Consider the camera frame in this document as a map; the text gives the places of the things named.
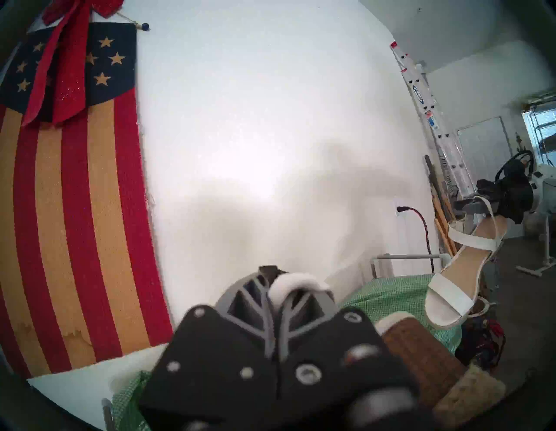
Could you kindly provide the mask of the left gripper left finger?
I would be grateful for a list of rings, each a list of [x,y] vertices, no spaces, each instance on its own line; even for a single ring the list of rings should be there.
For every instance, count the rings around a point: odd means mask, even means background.
[[[277,399],[276,339],[267,298],[277,266],[260,266],[214,306],[193,306],[139,399],[151,430],[215,429],[264,412]]]

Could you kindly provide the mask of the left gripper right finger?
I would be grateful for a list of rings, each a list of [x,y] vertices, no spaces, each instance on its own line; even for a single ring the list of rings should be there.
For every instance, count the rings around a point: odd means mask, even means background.
[[[276,293],[276,430],[434,430],[419,384],[374,324],[324,290]]]

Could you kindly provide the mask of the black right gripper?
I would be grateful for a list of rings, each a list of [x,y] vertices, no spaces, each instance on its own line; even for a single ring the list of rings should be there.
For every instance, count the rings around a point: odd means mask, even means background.
[[[497,204],[496,215],[520,225],[533,206],[533,158],[510,158],[496,173],[494,180],[477,180],[477,191],[483,197],[467,197],[454,201],[454,210],[467,215],[490,214],[490,203]]]

